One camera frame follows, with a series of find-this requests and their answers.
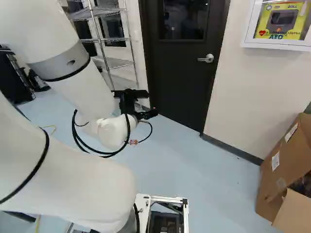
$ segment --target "aed sign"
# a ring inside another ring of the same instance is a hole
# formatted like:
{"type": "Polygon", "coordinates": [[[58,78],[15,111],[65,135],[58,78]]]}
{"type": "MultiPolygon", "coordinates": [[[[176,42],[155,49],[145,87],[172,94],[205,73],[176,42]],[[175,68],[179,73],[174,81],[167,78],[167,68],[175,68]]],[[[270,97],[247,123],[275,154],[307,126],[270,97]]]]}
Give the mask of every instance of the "aed sign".
{"type": "Polygon", "coordinates": [[[243,47],[311,51],[311,0],[249,1],[243,47]]]}

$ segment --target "red heart logo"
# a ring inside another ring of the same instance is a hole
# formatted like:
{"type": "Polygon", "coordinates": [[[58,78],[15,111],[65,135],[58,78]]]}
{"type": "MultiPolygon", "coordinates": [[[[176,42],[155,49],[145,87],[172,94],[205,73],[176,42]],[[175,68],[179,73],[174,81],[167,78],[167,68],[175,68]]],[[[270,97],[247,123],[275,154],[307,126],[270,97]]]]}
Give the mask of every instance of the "red heart logo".
{"type": "Polygon", "coordinates": [[[263,35],[265,35],[265,33],[266,33],[266,31],[260,31],[259,35],[263,36],[263,35]]]}

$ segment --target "light blue floor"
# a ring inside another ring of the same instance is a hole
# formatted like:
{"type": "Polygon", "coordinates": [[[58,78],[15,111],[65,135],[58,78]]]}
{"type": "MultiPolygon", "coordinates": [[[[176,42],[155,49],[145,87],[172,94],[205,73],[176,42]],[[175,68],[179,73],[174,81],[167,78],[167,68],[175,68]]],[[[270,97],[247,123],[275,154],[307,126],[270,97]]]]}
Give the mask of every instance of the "light blue floor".
{"type": "MultiPolygon", "coordinates": [[[[56,125],[53,136],[65,144],[76,146],[71,135],[74,108],[55,92],[39,93],[36,100],[21,105],[20,109],[33,124],[41,127],[56,125]]],[[[154,132],[147,141],[127,146],[112,158],[132,169],[139,192],[188,198],[190,233],[277,232],[254,210],[258,166],[238,159],[202,140],[198,132],[163,116],[157,116],[150,122],[154,132]]],[[[139,124],[131,138],[142,139],[148,133],[148,125],[139,124]]],[[[96,139],[85,134],[82,137],[88,144],[104,150],[96,139]]],[[[11,224],[11,230],[4,230],[8,220],[3,219],[11,217],[3,215],[0,215],[1,233],[34,232],[33,224],[25,223],[11,224]]],[[[45,216],[42,219],[41,233],[64,233],[68,227],[67,222],[58,218],[45,216]]]]}

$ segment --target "door handle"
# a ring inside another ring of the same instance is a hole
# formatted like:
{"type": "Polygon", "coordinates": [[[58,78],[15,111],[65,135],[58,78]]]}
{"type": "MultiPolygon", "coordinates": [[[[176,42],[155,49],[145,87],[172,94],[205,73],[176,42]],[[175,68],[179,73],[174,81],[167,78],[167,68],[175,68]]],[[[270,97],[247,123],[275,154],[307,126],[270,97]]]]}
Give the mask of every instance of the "door handle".
{"type": "Polygon", "coordinates": [[[214,55],[209,53],[206,58],[198,58],[199,62],[212,63],[214,61],[214,55]]]}

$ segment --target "open cardboard box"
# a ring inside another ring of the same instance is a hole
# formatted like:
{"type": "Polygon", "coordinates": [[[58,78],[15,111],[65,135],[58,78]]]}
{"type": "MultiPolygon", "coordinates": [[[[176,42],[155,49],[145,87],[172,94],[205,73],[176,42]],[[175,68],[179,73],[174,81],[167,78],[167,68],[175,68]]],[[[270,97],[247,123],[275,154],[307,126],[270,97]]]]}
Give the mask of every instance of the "open cardboard box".
{"type": "Polygon", "coordinates": [[[310,233],[311,198],[289,187],[311,170],[311,115],[298,115],[260,170],[256,213],[285,233],[310,233]]]}

